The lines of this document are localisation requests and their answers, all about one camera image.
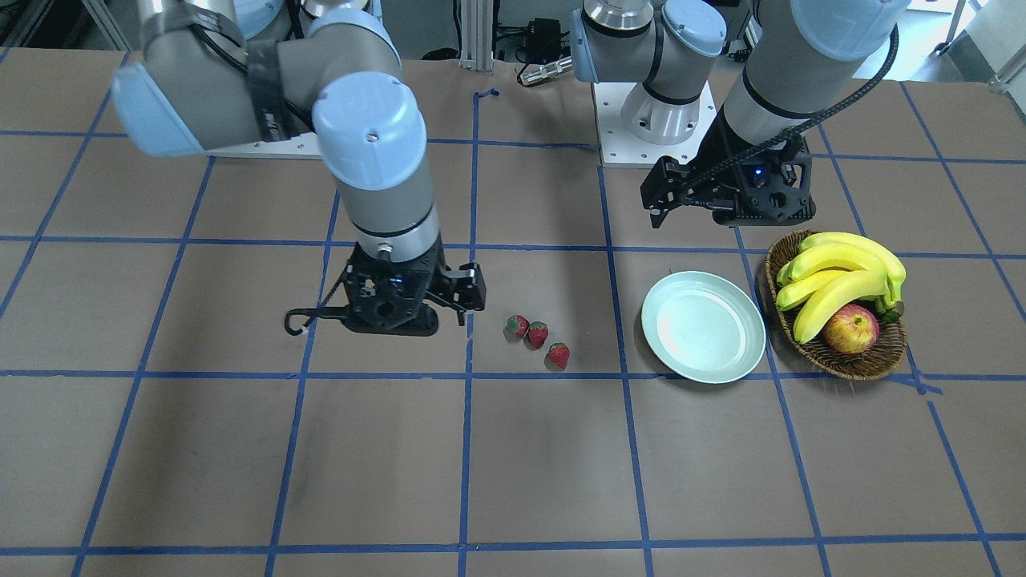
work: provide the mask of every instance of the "round plate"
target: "round plate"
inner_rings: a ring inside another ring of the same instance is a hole
[[[660,360],[700,383],[744,377],[765,349],[765,324],[755,303],[708,272],[677,272],[657,282],[641,307],[641,328]]]

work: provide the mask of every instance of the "strawberry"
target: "strawberry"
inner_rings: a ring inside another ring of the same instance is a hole
[[[527,319],[519,314],[514,314],[506,321],[506,330],[519,339],[527,334]]]
[[[549,338],[549,328],[544,322],[536,320],[527,326],[527,342],[530,346],[540,349]]]
[[[549,347],[549,360],[560,369],[566,369],[566,363],[570,360],[570,348],[563,343],[556,343]]]

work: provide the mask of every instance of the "floor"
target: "floor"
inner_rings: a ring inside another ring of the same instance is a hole
[[[125,57],[0,52],[0,575],[1026,575],[1008,100],[886,81],[808,134],[813,226],[908,268],[894,374],[834,379],[771,331],[702,385],[648,349],[645,293],[697,269],[758,301],[787,229],[652,230],[587,85],[406,63],[447,258],[481,263],[488,308],[293,338],[353,245],[327,171],[142,155],[107,95]],[[514,313],[565,372],[507,340]]]

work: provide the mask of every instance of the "brown basket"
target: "brown basket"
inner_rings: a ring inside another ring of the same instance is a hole
[[[896,322],[881,322],[880,336],[876,344],[861,354],[839,353],[817,335],[812,341],[799,345],[794,340],[794,320],[798,317],[800,307],[789,311],[781,311],[775,305],[777,302],[777,273],[791,259],[798,255],[798,244],[815,231],[801,230],[779,238],[770,247],[765,259],[765,278],[763,281],[770,287],[771,302],[767,309],[777,312],[781,329],[794,348],[813,364],[827,373],[853,381],[875,381],[890,375],[905,355],[908,347],[908,336],[905,326],[899,319]]]

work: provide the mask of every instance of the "red apple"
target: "red apple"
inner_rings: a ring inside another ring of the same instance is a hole
[[[830,348],[845,354],[869,350],[879,336],[880,325],[873,313],[855,304],[841,307],[823,328],[823,340]]]

